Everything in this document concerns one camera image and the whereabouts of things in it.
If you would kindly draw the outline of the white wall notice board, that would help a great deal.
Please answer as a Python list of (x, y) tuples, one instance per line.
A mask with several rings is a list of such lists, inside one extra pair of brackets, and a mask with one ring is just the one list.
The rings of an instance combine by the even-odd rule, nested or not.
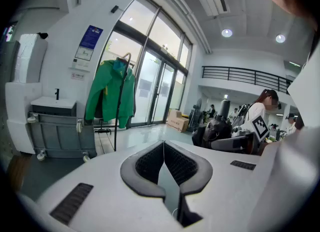
[(71, 68), (89, 72), (93, 52), (93, 49), (79, 46), (71, 63)]

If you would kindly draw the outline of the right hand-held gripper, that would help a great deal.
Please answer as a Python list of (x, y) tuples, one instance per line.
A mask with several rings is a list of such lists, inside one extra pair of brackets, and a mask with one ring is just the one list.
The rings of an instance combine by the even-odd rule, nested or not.
[(267, 124), (261, 115), (232, 129), (231, 138), (212, 142), (212, 149), (222, 152), (257, 154), (261, 143), (269, 134)]

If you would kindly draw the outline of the glass entrance door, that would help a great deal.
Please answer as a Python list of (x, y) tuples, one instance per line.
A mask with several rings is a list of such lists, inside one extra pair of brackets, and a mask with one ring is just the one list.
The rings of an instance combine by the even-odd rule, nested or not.
[(164, 124), (181, 107), (193, 44), (153, 0), (133, 0), (105, 44), (101, 61), (131, 54), (135, 114), (126, 127)]

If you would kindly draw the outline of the white sink cabinet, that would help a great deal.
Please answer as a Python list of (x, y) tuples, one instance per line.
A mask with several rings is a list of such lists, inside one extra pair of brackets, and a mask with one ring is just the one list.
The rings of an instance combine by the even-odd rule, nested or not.
[(30, 104), (33, 113), (63, 117), (77, 116), (77, 102), (75, 100), (57, 100), (54, 97), (42, 96)]

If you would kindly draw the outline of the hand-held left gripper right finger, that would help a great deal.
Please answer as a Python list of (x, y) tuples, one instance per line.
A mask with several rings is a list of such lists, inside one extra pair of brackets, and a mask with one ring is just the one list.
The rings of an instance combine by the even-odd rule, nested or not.
[(164, 221), (163, 232), (247, 232), (253, 211), (247, 186), (259, 157), (196, 147), (178, 141), (163, 143), (164, 162), (179, 186), (177, 219)]

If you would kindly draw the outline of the black standing fan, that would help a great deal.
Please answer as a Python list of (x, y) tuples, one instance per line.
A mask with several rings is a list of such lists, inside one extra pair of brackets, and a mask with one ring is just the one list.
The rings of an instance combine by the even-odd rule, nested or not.
[(192, 121), (192, 131), (194, 132), (198, 127), (202, 119), (202, 99), (199, 98), (197, 103), (193, 106), (194, 112), (193, 112), (193, 121)]

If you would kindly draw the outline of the person's right forearm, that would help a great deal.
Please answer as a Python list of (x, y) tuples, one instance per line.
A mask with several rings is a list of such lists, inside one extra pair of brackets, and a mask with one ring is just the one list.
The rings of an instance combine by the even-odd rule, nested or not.
[(268, 147), (277, 147), (278, 142), (263, 142), (260, 145), (258, 154), (261, 156)]

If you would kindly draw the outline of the grey wheeled cart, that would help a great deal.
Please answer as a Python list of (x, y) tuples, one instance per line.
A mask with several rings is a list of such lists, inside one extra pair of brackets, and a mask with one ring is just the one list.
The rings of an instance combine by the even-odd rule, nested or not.
[(80, 118), (29, 112), (27, 118), (37, 159), (82, 159), (97, 156), (92, 125)]

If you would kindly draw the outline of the grey paper notice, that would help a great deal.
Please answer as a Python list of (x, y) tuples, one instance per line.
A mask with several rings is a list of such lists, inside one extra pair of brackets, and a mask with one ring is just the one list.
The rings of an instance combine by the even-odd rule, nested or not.
[(140, 90), (147, 90), (147, 91), (150, 91), (151, 90), (151, 87), (152, 87), (152, 84), (153, 82), (152, 81), (148, 81), (148, 80), (145, 80), (145, 79), (140, 79), (139, 80), (139, 85), (138, 85), (138, 88)]

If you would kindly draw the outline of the black balcony railing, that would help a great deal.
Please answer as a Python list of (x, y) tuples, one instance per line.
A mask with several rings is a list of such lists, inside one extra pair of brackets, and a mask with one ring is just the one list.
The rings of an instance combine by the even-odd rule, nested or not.
[(201, 77), (203, 79), (219, 79), (247, 83), (285, 94), (289, 94), (288, 88), (293, 82), (290, 79), (268, 72), (230, 66), (202, 66)]

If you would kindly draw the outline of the brown cardboard box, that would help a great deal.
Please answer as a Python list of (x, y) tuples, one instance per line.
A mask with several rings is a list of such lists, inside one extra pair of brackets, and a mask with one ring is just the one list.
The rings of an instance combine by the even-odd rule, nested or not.
[(187, 131), (189, 119), (182, 116), (182, 112), (176, 109), (170, 110), (166, 124), (183, 133)]

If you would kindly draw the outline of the blue wall poster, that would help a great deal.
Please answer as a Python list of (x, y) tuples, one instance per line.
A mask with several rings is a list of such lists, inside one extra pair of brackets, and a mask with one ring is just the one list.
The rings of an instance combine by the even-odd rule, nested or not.
[(94, 50), (102, 33), (102, 28), (90, 25), (84, 33), (79, 46), (82, 48)]

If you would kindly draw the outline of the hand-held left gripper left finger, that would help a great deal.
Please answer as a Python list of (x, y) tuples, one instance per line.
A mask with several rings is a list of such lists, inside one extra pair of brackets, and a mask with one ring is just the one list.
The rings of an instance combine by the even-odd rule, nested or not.
[(162, 140), (95, 157), (46, 189), (37, 204), (50, 214), (84, 183), (93, 188), (67, 228), (76, 232), (182, 232), (183, 226), (164, 204), (163, 188), (136, 170), (136, 161), (157, 147), (162, 157)]

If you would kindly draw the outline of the white wrapped furniture piece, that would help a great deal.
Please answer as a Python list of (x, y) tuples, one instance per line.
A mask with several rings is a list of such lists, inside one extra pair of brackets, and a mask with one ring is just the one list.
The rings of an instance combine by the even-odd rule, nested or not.
[(5, 84), (6, 124), (14, 148), (34, 154), (28, 113), (31, 102), (42, 96), (40, 74), (48, 42), (36, 33), (22, 34), (14, 43), (10, 80)]

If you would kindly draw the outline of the black bag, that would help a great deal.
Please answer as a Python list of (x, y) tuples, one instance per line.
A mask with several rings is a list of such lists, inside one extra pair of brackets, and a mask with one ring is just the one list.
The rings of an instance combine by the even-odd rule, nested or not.
[(213, 142), (231, 138), (232, 124), (224, 116), (216, 115), (206, 126), (199, 126), (192, 133), (194, 146), (212, 149)]

